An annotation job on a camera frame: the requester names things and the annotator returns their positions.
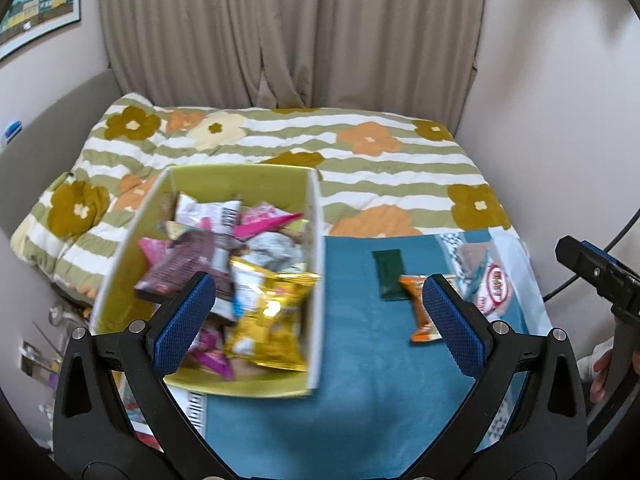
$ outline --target black cable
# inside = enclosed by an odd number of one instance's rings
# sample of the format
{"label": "black cable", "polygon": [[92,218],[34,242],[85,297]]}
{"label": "black cable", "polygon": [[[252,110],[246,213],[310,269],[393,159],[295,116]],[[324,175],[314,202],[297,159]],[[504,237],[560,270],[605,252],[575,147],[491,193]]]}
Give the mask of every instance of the black cable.
{"label": "black cable", "polygon": [[[622,240],[622,238],[629,232],[629,229],[631,229],[634,226],[634,224],[638,221],[639,218],[640,218],[640,209],[638,209],[638,211],[636,211],[636,213],[631,217],[631,220],[629,220],[629,222],[626,223],[626,225],[622,228],[622,231],[620,231],[616,235],[616,237],[613,238],[613,240],[609,242],[609,244],[604,248],[604,251],[606,253],[608,253],[610,250],[612,250],[613,247],[615,247],[616,244],[620,240]],[[558,294],[559,292],[562,292],[563,290],[565,290],[569,285],[571,285],[577,279],[578,279],[578,275],[574,274],[572,277],[570,277],[568,280],[566,280],[562,285],[559,285],[554,290],[552,290],[550,293],[548,293],[546,296],[544,296],[542,298],[542,301],[544,301],[546,303],[552,297],[554,297],[556,294]]]}

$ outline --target metal screw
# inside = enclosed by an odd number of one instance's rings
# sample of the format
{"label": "metal screw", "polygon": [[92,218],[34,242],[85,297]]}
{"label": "metal screw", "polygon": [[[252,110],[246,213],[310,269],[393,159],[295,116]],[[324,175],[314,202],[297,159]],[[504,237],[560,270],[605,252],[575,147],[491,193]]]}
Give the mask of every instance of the metal screw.
{"label": "metal screw", "polygon": [[561,328],[555,328],[552,334],[558,341],[564,341],[566,339],[566,332]]}
{"label": "metal screw", "polygon": [[71,337],[73,339],[82,339],[84,334],[86,334],[86,329],[79,326],[71,333]]}
{"label": "metal screw", "polygon": [[504,335],[509,331],[509,325],[507,325],[505,322],[503,321],[496,321],[493,325],[492,325],[494,332],[498,333],[500,335]]}
{"label": "metal screw", "polygon": [[135,321],[132,321],[129,325],[129,332],[137,334],[138,332],[142,332],[145,329],[145,326],[146,323],[144,321],[142,321],[141,319],[137,319]]}

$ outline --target striped quilt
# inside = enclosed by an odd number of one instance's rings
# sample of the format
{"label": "striped quilt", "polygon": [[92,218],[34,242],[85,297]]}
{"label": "striped quilt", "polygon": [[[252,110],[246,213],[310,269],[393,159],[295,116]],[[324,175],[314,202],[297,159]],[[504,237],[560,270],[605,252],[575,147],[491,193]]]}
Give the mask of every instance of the striped quilt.
{"label": "striped quilt", "polygon": [[393,237],[510,224],[442,124],[334,108],[159,108],[118,99],[12,237],[21,259],[95,298],[155,177],[171,164],[314,167],[327,235]]}

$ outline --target green snack package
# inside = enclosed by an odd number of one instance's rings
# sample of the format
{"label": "green snack package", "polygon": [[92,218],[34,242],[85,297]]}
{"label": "green snack package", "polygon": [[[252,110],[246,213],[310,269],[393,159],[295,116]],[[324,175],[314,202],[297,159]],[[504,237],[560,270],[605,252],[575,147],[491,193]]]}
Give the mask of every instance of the green snack package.
{"label": "green snack package", "polygon": [[400,249],[373,251],[372,254],[378,268],[380,299],[382,301],[406,300],[407,294],[402,285],[398,283],[398,279],[404,274]]}

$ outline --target hand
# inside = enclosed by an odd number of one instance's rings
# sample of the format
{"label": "hand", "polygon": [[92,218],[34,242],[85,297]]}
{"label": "hand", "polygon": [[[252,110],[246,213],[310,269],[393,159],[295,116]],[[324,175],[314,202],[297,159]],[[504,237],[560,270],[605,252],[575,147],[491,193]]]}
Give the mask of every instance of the hand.
{"label": "hand", "polygon": [[[609,365],[611,364],[611,355],[613,350],[606,351],[603,356],[593,364],[593,371],[598,373],[596,380],[591,385],[591,402],[594,404],[604,399],[604,383],[607,381],[609,373]],[[636,350],[632,359],[634,370],[640,376],[640,351]]]}

